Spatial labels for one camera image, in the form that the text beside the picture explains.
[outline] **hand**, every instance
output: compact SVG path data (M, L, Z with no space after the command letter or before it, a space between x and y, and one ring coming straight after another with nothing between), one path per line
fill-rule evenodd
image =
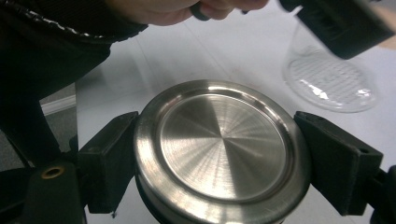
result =
M106 0L127 21L172 25L191 16L189 7L197 0ZM244 11L260 9L268 0L202 0L201 12L214 20L225 19L235 8Z

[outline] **brass insert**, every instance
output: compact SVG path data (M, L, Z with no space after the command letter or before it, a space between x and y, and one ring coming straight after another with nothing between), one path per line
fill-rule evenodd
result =
M48 168L41 174L41 178L43 179L52 179L64 173L64 167L62 166L53 166Z

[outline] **polished metal surface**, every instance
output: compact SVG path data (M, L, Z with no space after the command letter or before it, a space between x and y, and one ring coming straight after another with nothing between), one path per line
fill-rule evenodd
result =
M186 99L166 114L160 128L166 165L186 186L209 197L261 196L286 168L286 150L272 121L238 99Z
M230 82L183 83L136 125L137 178L172 223L279 223L304 197L310 163L293 119Z

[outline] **white surface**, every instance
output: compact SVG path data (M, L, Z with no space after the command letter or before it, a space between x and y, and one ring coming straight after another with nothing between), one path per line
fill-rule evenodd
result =
M262 92L291 115L302 110L322 116L385 154L382 169L396 164L396 51L374 48L360 58L372 72L381 101L367 111L341 114L302 100L286 86L281 65L297 20L276 1L246 16L235 11L225 21L190 19L170 27L150 26L114 44L111 56L77 84L78 137L83 146L117 115L138 111L161 91L203 78L230 80ZM313 188L285 223L369 223L365 217L340 217ZM90 224L158 223L141 201L134 179L117 216L88 214Z

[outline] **clear plastic container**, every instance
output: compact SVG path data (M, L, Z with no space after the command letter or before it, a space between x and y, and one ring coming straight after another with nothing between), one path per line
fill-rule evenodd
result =
M283 76L297 95L334 112L361 112L378 100L374 74L356 58L332 55L303 24L294 33Z

